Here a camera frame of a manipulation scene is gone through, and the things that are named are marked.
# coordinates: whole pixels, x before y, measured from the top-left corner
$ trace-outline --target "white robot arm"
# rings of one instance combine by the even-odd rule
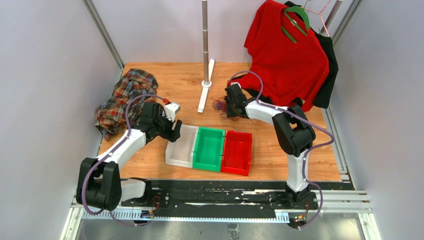
[[[120,170],[142,147],[157,136],[170,142],[180,137],[181,120],[175,121],[180,105],[170,102],[165,106],[157,102],[145,102],[138,122],[106,152],[95,158],[85,158],[79,169],[76,201],[102,210],[114,210],[128,199],[150,200],[150,182],[141,178],[121,180]]]
[[[293,195],[293,201],[298,202],[310,193],[309,184],[305,181],[308,176],[308,157],[304,158],[305,152],[312,147],[315,140],[315,132],[307,125],[282,109],[290,111],[297,116],[307,119],[298,105],[280,107],[264,103],[254,98],[247,99],[240,85],[236,82],[225,89],[227,96],[225,104],[228,117],[242,117],[257,119],[271,124],[282,150],[288,157],[288,179],[286,191]]]

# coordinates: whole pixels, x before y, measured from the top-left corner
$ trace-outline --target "plaid shirt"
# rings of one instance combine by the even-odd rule
[[[95,111],[95,127],[106,141],[122,131],[125,123],[127,102],[142,94],[156,94],[158,82],[155,77],[140,69],[130,69],[115,84],[112,97]],[[128,113],[129,122],[137,121],[142,113],[144,102],[155,101],[153,97],[142,97],[135,101]]]

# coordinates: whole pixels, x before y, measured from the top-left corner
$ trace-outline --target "white bin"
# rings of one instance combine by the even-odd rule
[[[181,125],[180,137],[175,142],[168,142],[165,151],[165,163],[168,165],[193,168],[193,153],[199,127]]]

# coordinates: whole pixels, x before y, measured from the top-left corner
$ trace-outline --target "green bin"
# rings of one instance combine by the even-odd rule
[[[193,168],[214,172],[221,170],[225,130],[199,127],[193,154]]]

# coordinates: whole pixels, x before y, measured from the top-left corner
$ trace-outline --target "red shirt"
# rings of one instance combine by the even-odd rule
[[[263,95],[277,106],[288,106],[296,97],[305,100],[302,109],[309,111],[329,73],[328,58],[314,32],[292,12],[289,16],[304,29],[304,36],[284,15],[286,5],[265,1],[257,10],[244,47],[252,56],[250,70],[263,80]],[[296,40],[292,42],[281,27]],[[243,89],[261,90],[261,83],[251,73],[237,80]]]

